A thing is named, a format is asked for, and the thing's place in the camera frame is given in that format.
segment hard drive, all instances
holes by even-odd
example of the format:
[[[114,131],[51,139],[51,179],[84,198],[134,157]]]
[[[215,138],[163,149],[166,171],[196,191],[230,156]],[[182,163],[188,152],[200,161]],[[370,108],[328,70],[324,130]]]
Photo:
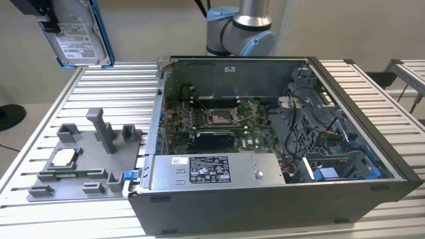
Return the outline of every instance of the hard drive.
[[[44,34],[60,66],[111,67],[115,59],[96,0],[52,0],[51,5],[60,32]]]

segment aluminum extrusion table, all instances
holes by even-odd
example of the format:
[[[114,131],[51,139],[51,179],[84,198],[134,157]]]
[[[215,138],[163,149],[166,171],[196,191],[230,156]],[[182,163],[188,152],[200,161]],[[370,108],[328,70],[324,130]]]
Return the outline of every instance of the aluminum extrusion table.
[[[348,64],[343,60],[322,62],[406,161],[425,179],[424,126],[356,64]],[[80,130],[94,129],[86,119],[88,107],[104,108],[104,120],[111,122],[114,128],[134,123],[136,128],[148,132],[156,93],[156,72],[156,63],[118,63],[111,69],[78,68],[0,180],[2,238],[146,237],[126,199],[30,203],[27,195],[28,188],[36,181],[36,173],[43,169],[58,143],[59,126],[74,122]],[[138,165],[144,163],[146,140],[147,135],[140,145]],[[425,186],[423,185],[402,201],[378,206],[355,224],[195,235],[186,238],[291,237],[310,239],[425,237]]]

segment blue latch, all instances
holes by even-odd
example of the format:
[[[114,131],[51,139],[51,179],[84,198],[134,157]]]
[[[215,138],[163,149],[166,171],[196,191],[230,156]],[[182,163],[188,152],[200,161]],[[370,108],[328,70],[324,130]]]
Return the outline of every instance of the blue latch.
[[[139,171],[127,171],[124,173],[124,180],[138,180]]]

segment black stand base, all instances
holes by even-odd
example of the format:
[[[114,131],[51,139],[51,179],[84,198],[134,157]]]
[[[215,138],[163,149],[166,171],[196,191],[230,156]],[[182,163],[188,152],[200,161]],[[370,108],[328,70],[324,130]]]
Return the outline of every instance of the black stand base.
[[[6,105],[0,106],[0,131],[13,128],[18,125],[27,116],[27,111],[23,106]]]

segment white wall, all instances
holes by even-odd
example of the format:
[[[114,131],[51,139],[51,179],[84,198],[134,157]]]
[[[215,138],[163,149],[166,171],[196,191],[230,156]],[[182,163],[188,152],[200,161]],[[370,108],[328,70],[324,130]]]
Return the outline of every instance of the white wall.
[[[279,29],[286,0],[272,2]],[[204,55],[207,23],[194,0],[99,0],[118,61]],[[239,0],[212,0],[212,6]],[[74,70],[62,69],[32,16],[0,0],[0,104],[54,102]]]
[[[425,58],[424,0],[296,0],[282,55],[354,59],[367,71]]]

